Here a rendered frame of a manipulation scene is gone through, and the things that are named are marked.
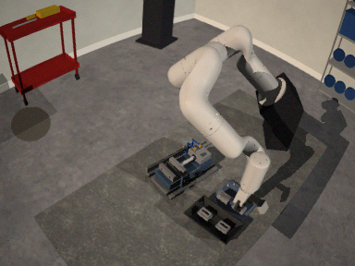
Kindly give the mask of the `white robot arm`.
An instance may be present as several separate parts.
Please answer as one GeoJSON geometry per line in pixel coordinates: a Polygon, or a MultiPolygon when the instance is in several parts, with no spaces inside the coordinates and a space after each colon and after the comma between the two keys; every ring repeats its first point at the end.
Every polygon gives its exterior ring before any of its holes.
{"type": "Polygon", "coordinates": [[[227,158],[235,159],[242,152],[247,156],[240,185],[247,192],[255,192],[263,181],[270,159],[256,139],[240,136],[229,125],[209,103],[208,95],[220,74],[222,62],[239,52],[243,54],[237,68],[259,92],[261,105],[276,103],[284,95],[287,83],[282,78],[274,78],[256,56],[251,32],[242,25],[224,31],[206,45],[211,46],[204,45],[171,66],[168,79],[180,89],[180,110],[190,123],[227,158]]]}

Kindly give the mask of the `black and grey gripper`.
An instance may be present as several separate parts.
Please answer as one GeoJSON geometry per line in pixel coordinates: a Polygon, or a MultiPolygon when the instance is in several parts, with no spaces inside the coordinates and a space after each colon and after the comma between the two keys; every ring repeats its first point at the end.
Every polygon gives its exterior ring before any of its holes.
{"type": "Polygon", "coordinates": [[[236,197],[234,198],[233,202],[236,203],[235,207],[233,208],[236,212],[240,212],[241,207],[246,205],[248,201],[248,197],[253,194],[254,192],[247,192],[243,188],[240,187],[236,197]]]}

